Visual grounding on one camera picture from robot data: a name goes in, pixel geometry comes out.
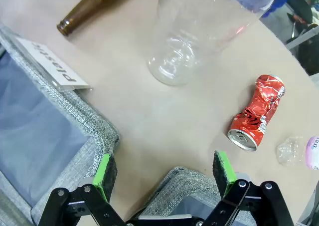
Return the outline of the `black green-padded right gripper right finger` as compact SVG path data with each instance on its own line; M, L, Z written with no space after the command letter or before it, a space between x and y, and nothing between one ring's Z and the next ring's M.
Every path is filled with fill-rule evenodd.
M258 226L293 226L293 220L277 183L257 186L238 179L224 151L215 151L213 175L221 201L204 221L205 226L230 226L240 212L249 212Z

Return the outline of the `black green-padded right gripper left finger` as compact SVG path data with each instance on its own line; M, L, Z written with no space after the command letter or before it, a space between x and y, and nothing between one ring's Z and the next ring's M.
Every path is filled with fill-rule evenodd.
M81 217L91 216L99 226L123 226L125 222L110 205L117 175L115 159L104 154L94 177L85 178L75 190L52 190L40 226L75 226Z

